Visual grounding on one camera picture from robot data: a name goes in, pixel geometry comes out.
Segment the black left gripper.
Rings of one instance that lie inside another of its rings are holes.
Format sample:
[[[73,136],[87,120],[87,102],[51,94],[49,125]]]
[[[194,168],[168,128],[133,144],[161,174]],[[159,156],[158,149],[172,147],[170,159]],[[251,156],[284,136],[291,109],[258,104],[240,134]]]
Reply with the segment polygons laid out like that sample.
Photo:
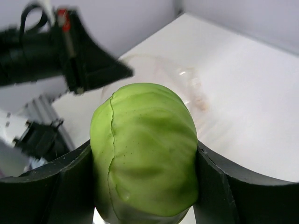
[[[26,18],[35,7],[26,7],[19,28],[0,32],[0,85],[9,86],[63,75],[69,91],[83,93],[134,75],[132,68],[111,56],[87,33],[77,12],[74,32],[71,12],[59,8],[54,22],[42,10],[39,22],[25,29]]]

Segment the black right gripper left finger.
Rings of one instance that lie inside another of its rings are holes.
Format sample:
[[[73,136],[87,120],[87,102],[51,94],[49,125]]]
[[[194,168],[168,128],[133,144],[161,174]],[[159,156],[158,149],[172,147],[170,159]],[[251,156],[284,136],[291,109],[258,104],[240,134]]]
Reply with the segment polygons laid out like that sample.
[[[86,142],[52,162],[0,180],[2,224],[93,223],[92,154]]]

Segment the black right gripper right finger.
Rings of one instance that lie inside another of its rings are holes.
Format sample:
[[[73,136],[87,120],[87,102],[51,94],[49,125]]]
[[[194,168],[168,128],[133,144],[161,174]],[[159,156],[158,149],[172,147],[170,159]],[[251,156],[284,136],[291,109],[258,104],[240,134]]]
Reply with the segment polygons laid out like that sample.
[[[297,224],[299,184],[268,177],[199,142],[196,155],[198,224]]]

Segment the clear zip top bag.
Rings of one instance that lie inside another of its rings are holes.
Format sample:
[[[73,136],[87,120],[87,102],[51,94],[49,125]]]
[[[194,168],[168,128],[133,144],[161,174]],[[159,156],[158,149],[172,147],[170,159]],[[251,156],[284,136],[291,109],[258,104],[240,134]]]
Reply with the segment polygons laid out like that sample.
[[[132,83],[155,83],[166,86],[179,95],[191,112],[208,109],[195,68],[179,65],[168,58],[147,54],[132,54],[122,58],[121,61],[133,68],[134,75],[105,86],[102,89],[102,101],[108,99],[122,86]]]

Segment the green fake cabbage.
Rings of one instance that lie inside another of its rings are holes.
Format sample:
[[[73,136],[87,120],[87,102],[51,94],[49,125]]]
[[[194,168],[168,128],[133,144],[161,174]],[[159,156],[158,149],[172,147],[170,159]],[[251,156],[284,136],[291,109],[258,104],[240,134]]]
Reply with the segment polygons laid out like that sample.
[[[178,224],[195,204],[197,132],[170,89],[121,87],[93,114],[94,201],[110,224]]]

